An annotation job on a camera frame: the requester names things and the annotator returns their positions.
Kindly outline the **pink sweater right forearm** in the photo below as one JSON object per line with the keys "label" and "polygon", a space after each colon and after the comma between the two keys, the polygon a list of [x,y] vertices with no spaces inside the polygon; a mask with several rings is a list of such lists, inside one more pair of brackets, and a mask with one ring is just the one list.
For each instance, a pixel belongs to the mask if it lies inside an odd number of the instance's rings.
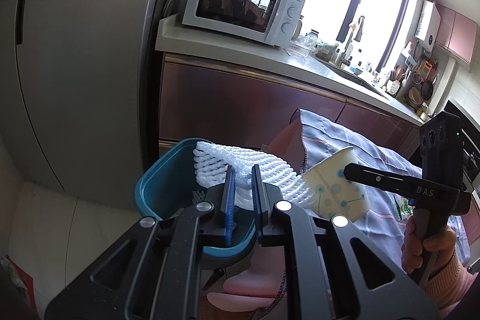
{"label": "pink sweater right forearm", "polygon": [[478,276],[470,274],[453,253],[447,266],[431,278],[423,290],[439,307],[442,316],[446,316],[460,303]]}

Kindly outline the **person's right hand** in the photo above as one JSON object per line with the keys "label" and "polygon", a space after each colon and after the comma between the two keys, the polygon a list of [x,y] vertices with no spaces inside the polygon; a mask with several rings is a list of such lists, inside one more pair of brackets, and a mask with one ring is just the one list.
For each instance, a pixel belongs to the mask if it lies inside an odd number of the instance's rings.
{"label": "person's right hand", "polygon": [[413,216],[408,219],[401,247],[401,266],[407,274],[419,269],[423,264],[422,253],[437,253],[432,272],[437,273],[452,260],[456,248],[456,233],[450,227],[425,240],[415,235]]}

